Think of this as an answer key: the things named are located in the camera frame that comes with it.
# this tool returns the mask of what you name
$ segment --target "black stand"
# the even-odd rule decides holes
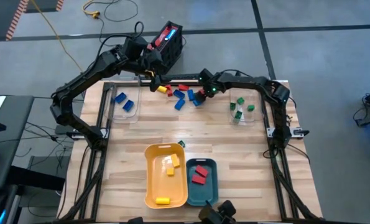
[[[28,169],[11,166],[7,184],[40,187],[49,190],[62,190],[65,179],[53,175],[42,174]]]

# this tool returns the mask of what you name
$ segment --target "orange tray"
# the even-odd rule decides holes
[[[167,175],[167,167],[173,167],[171,155],[179,158],[179,167],[173,176]],[[176,208],[188,197],[185,151],[177,143],[153,144],[145,150],[147,160],[147,191],[145,203],[150,208]],[[169,205],[157,205],[157,197],[169,197]]]

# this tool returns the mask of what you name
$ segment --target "wooden tabletop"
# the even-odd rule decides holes
[[[103,82],[98,82],[86,92],[81,118],[88,124],[96,123],[102,87]],[[119,120],[119,116],[125,115],[122,105],[115,109],[114,117],[117,119],[109,135],[98,222],[126,222],[139,216],[145,222],[198,221],[200,207],[185,204],[179,208],[154,210],[144,203],[147,167],[144,150],[150,144],[179,140],[186,144],[186,160],[211,158],[216,161],[220,199],[215,207],[230,200],[237,210],[234,216],[237,221],[280,220],[271,162],[262,156],[268,147],[258,92],[233,89],[208,98],[197,108],[186,96],[185,105],[177,111],[173,107],[177,101],[175,96],[153,93],[148,87],[122,87],[118,93],[121,91],[135,101],[131,111],[133,117]],[[244,112],[246,122],[233,124],[229,101],[235,101],[239,96],[246,100],[245,104],[254,104],[256,109],[252,113]],[[268,113],[272,126],[270,108]],[[291,126],[299,126],[291,101],[287,103],[287,113],[292,117]],[[305,152],[303,140],[291,140],[290,143]],[[61,216],[73,205],[85,147],[84,140],[74,144],[67,171],[67,197]],[[308,160],[291,147],[287,147],[286,152],[294,190],[315,215],[321,216]],[[79,194],[83,189],[89,155],[88,150],[82,167]],[[285,189],[283,193],[287,216],[290,217]],[[90,216],[91,201],[88,200],[87,217]]]

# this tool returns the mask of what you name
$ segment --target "concrete floor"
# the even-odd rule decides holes
[[[65,1],[60,12],[48,12],[59,34],[98,34],[100,21],[83,15],[84,1]],[[136,21],[145,31],[158,31],[167,20],[185,30],[256,28],[249,0],[135,0],[139,15],[127,22],[107,22],[104,32],[130,32]],[[344,26],[370,24],[370,0],[257,1],[264,27]],[[116,19],[130,14],[122,2],[109,12]],[[24,14],[15,37],[52,35],[39,14]],[[187,45],[170,73],[196,73],[236,68],[267,76],[257,33],[187,35]],[[358,128],[353,113],[370,93],[370,30],[332,30],[266,33],[275,74],[289,80],[298,104],[313,177],[327,220],[370,223],[370,126]],[[122,39],[112,42],[121,43]],[[64,41],[83,68],[94,59],[98,39]],[[49,96],[56,87],[78,75],[78,69],[55,40],[0,42],[0,94]],[[36,100],[30,122],[54,127],[49,100]],[[76,113],[81,104],[76,104]],[[46,156],[55,146],[44,140],[22,141],[17,154]],[[28,157],[16,158],[25,167]],[[51,220],[23,210],[19,223]]]

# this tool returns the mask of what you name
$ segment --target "dark green tray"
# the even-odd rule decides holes
[[[192,182],[193,174],[196,173],[196,166],[200,165],[208,171],[204,185]],[[219,199],[218,195],[218,173],[216,162],[212,159],[190,159],[186,162],[188,198],[187,203],[192,206],[204,206],[205,201],[211,205]]]

